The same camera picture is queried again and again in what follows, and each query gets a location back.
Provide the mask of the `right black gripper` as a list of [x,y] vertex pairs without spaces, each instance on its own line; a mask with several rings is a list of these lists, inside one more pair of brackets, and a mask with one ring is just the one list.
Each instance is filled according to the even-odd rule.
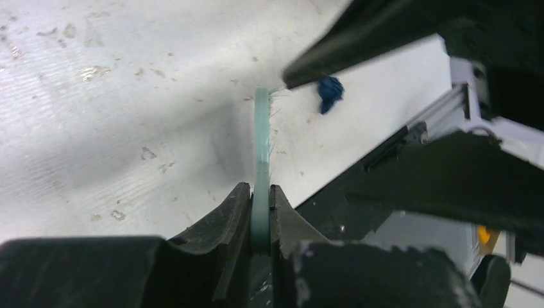
[[[439,33],[450,54],[485,66],[495,115],[543,128],[542,1],[354,5],[365,59]],[[502,151],[491,135],[451,133],[372,171],[345,196],[509,231],[521,252],[543,254],[543,170]]]

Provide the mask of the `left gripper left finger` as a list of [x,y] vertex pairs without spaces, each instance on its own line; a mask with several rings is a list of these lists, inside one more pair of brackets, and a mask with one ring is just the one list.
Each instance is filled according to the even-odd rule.
[[2,307],[247,307],[250,186],[164,239],[57,237],[1,245]]

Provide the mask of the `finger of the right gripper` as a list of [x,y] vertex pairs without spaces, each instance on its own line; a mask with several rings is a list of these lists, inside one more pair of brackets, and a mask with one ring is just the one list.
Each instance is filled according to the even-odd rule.
[[289,89],[438,33],[461,1],[352,1],[329,31],[283,71]]

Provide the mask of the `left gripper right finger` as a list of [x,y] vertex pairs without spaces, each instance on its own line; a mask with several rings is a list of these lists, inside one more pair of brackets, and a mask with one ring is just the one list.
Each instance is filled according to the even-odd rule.
[[270,188],[275,307],[480,307],[467,276],[441,250],[331,241]]

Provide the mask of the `green hand brush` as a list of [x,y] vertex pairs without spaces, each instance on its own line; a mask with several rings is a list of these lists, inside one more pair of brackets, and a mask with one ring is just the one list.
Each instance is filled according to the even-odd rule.
[[265,87],[255,89],[254,152],[255,183],[251,199],[250,244],[255,255],[269,255],[271,246],[269,195],[270,177],[270,111],[273,92]]

